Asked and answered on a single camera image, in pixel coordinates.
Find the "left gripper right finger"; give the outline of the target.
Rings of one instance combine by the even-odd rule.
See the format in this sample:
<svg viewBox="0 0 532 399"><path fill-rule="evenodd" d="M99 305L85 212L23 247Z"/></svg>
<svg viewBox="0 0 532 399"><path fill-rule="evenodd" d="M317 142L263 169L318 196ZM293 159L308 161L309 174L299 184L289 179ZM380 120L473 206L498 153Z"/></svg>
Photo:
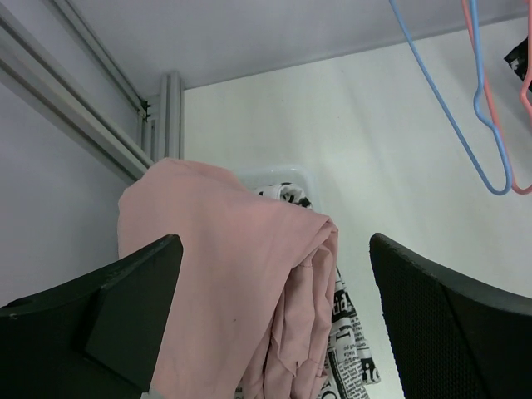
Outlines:
<svg viewBox="0 0 532 399"><path fill-rule="evenodd" d="M369 243L406 398L529 398L531 300L426 259L383 234Z"/></svg>

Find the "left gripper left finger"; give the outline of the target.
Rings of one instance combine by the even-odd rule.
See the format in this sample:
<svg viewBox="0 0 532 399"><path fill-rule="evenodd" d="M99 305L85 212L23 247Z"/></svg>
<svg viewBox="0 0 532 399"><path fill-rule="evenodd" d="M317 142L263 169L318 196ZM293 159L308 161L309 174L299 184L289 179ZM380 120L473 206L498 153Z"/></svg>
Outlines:
<svg viewBox="0 0 532 399"><path fill-rule="evenodd" d="M150 391L183 246L166 235L1 308L3 398L140 398Z"/></svg>

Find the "newspaper print trousers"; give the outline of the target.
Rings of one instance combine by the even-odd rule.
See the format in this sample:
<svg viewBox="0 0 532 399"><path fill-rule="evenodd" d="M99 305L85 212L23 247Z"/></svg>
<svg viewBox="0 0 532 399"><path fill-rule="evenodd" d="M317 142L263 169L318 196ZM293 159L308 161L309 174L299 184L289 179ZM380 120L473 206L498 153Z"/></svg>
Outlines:
<svg viewBox="0 0 532 399"><path fill-rule="evenodd" d="M323 384L312 398L368 398L366 386L381 381L339 269L336 270L332 328L323 371Z"/></svg>

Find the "pink trousers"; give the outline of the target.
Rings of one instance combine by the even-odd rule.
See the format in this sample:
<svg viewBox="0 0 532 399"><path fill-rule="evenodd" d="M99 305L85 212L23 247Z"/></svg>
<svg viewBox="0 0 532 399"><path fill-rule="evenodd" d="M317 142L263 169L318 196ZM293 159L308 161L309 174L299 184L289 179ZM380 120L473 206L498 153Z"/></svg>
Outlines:
<svg viewBox="0 0 532 399"><path fill-rule="evenodd" d="M183 256L154 390L165 398L315 398L326 380L337 226L230 171L163 159L122 194L125 257L168 234Z"/></svg>

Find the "pink hanger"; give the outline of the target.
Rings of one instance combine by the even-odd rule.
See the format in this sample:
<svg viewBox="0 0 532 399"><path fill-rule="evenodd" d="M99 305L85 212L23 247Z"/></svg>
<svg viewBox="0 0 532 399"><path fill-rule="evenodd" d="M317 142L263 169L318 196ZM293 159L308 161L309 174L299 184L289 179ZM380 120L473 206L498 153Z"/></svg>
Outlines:
<svg viewBox="0 0 532 399"><path fill-rule="evenodd" d="M532 106L531 102L528 99L527 95L529 93L529 88L532 80L532 74L531 74L531 52L532 52L532 46L531 46L531 34L532 34L532 5L531 0L527 1L528 4L528 16L527 16L527 70L525 73L525 79L523 80L523 86L520 90L520 102L525 108L529 119L532 119Z"/></svg>
<svg viewBox="0 0 532 399"><path fill-rule="evenodd" d="M531 36L531 1L526 1L528 3L528 33L527 38L530 39ZM493 131L495 143L500 152L501 161L504 167L504 171L507 174L506 181L507 185L518 195L530 195L531 194L531 184L525 187L519 186L517 183L510 156L505 145L505 135L502 129L498 111L496 109L495 100L490 86L490 80L485 72L484 58L482 53L481 38L480 38L480 26L478 21L478 4L477 1L461 1L462 11L465 16L466 26L468 33L470 35L471 45L475 54L475 68L477 72L478 87L475 91L473 97L473 108L477 119L481 121L484 125L490 128ZM527 71L525 73L525 79L523 80L522 87L520 89L520 102L525 108L530 124L531 124L531 102L528 99L528 92L531 84L531 43L527 42ZM490 113L490 119L486 119L485 115L482 113L480 108L480 95L485 95L485 100L488 106Z"/></svg>

